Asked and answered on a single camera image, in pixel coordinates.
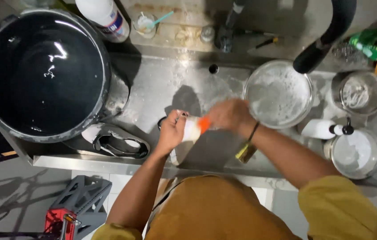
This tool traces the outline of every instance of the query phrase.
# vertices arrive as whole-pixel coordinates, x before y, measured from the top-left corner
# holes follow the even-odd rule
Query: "small glass jar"
[[[132,21],[133,27],[135,31],[137,31],[141,36],[144,38],[153,38],[156,34],[156,25],[152,28],[148,28],[147,26],[154,23],[155,18],[154,15],[151,13],[143,13],[141,12],[138,17]]]

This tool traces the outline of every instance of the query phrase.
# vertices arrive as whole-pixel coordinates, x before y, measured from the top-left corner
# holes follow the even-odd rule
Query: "bracelet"
[[[260,126],[260,122],[257,122],[257,124],[255,124],[254,130],[252,131],[251,136],[248,139],[248,142],[252,140],[252,137],[254,136],[254,133],[257,130],[258,126]]]

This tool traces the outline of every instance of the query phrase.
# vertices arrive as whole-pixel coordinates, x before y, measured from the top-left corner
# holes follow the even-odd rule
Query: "metal bowl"
[[[358,91],[363,90],[366,97],[366,99],[363,100],[364,103],[356,107],[350,105],[345,97],[345,95],[347,95],[345,89],[348,88],[347,86],[350,82],[356,83],[358,85],[356,87],[360,88]],[[377,76],[369,72],[354,72],[344,78],[340,84],[336,85],[335,89],[332,89],[332,96],[333,102],[337,105],[337,107],[345,110],[348,113],[362,116],[373,115],[377,112]]]
[[[324,155],[327,159],[333,162],[335,168],[342,175],[351,179],[359,180],[370,177],[377,171],[377,136],[373,132],[364,128],[356,131],[361,132],[364,136],[366,136],[367,140],[371,144],[371,156],[367,161],[362,163],[357,161],[357,163],[353,162],[354,164],[346,164],[347,162],[345,160],[342,161],[339,159],[337,152],[341,149],[339,149],[337,143],[341,140],[341,138],[347,137],[345,135],[328,140],[324,145]]]
[[[305,91],[302,99],[291,95],[297,93],[297,89]],[[307,116],[313,105],[313,91],[310,78],[297,73],[292,62],[274,60],[252,73],[245,85],[244,97],[256,120],[269,128],[283,129],[297,125]]]

